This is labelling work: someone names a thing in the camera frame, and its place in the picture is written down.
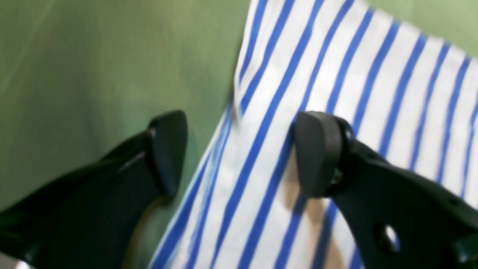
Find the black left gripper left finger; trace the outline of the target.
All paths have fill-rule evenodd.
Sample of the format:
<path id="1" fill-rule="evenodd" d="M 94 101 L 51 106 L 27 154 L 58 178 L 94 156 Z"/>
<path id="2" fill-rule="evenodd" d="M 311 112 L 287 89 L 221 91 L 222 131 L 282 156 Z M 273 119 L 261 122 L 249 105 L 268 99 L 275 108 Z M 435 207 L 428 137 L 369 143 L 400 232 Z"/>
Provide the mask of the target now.
<path id="1" fill-rule="evenodd" d="M 183 111 L 151 119 L 97 162 L 3 210 L 2 254 L 36 269 L 119 269 L 148 206 L 178 194 L 187 141 Z"/>

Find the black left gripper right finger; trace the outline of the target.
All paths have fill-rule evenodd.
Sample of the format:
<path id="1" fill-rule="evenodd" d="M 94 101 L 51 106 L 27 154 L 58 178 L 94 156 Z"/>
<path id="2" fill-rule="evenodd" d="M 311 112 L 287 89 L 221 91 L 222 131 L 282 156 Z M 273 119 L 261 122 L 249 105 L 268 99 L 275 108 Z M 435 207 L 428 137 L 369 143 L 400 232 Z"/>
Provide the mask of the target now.
<path id="1" fill-rule="evenodd" d="M 367 269 L 477 268 L 477 211 L 455 194 L 390 164 L 331 114 L 300 112 L 294 144 L 302 193 L 332 199 Z"/>

